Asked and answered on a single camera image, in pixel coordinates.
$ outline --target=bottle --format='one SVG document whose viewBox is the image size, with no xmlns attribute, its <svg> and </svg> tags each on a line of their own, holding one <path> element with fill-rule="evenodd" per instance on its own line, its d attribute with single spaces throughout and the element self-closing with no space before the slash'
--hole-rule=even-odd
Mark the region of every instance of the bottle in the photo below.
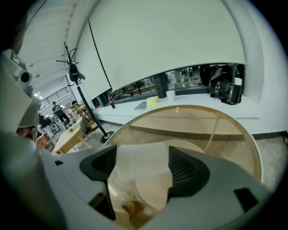
<svg viewBox="0 0 288 230">
<path fill-rule="evenodd" d="M 112 99 L 112 97 L 110 95 L 108 96 L 108 100 L 109 100 L 109 104 L 112 106 L 112 108 L 115 109 L 115 105 L 114 105 L 113 99 Z"/>
</svg>

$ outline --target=railing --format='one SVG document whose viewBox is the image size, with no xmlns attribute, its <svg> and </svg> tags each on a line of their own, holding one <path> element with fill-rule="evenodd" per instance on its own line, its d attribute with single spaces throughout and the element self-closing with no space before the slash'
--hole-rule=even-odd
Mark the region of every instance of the railing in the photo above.
<svg viewBox="0 0 288 230">
<path fill-rule="evenodd" d="M 52 104 L 52 102 L 57 101 L 57 99 L 62 98 L 66 94 L 69 94 L 69 91 L 67 90 L 67 87 L 64 87 L 64 88 L 58 90 L 57 92 L 51 94 L 50 96 L 46 97 L 41 102 L 40 110 L 44 109 L 45 107 L 50 106 L 50 104 Z"/>
</svg>

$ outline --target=white ceiling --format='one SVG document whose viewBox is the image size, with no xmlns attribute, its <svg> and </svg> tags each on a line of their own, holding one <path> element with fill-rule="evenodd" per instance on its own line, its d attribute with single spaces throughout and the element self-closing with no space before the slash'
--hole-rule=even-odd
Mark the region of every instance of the white ceiling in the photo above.
<svg viewBox="0 0 288 230">
<path fill-rule="evenodd" d="M 27 30 L 19 57 L 33 75 L 32 86 L 43 87 L 63 76 L 68 65 L 64 42 L 69 50 L 75 48 L 86 17 L 99 0 L 37 1 L 28 11 Z"/>
</svg>

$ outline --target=wooden table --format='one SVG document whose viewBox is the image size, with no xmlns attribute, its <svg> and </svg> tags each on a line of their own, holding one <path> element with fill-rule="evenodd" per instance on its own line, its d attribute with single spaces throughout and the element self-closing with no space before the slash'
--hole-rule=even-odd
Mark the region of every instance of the wooden table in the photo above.
<svg viewBox="0 0 288 230">
<path fill-rule="evenodd" d="M 73 125 L 71 128 L 73 128 L 72 132 L 69 132 L 68 129 L 60 136 L 54 151 L 58 154 L 65 154 L 70 149 L 74 148 L 74 146 L 79 142 L 82 142 L 88 148 L 92 149 L 92 147 L 88 145 L 86 141 L 84 141 L 83 138 L 87 136 L 81 131 L 80 125 Z"/>
<path fill-rule="evenodd" d="M 46 148 L 50 152 L 54 149 L 55 145 L 51 141 L 50 137 L 44 133 L 36 140 L 37 148 Z"/>
</svg>

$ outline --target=black stand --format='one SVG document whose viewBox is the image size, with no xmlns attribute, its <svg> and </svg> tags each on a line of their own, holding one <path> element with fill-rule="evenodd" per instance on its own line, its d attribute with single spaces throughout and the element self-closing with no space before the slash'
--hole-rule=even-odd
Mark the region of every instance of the black stand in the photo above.
<svg viewBox="0 0 288 230">
<path fill-rule="evenodd" d="M 105 130 L 104 130 L 103 127 L 101 126 L 100 122 L 96 119 L 96 117 L 95 117 L 94 113 L 92 112 L 90 106 L 88 105 L 88 103 L 87 103 L 87 101 L 86 101 L 86 99 L 85 99 L 85 97 L 84 97 L 84 95 L 83 95 L 83 93 L 82 93 L 82 90 L 81 90 L 80 86 L 78 85 L 78 82 L 75 82 L 75 83 L 76 83 L 76 85 L 77 85 L 77 90 L 78 90 L 78 92 L 79 92 L 79 94 L 80 94 L 80 96 L 81 96 L 81 98 L 82 98 L 82 100 L 83 100 L 83 102 L 84 102 L 84 104 L 85 104 L 85 106 L 86 106 L 86 109 L 87 109 L 88 112 L 90 113 L 93 121 L 98 125 L 98 127 L 100 128 L 100 130 L 101 130 L 102 133 L 104 134 L 104 135 L 101 137 L 101 143 L 105 143 L 105 142 L 109 139 L 109 137 L 112 136 L 112 134 L 113 134 L 114 132 L 113 132 L 113 131 L 110 131 L 110 132 L 108 132 L 108 133 L 105 132 Z"/>
</svg>

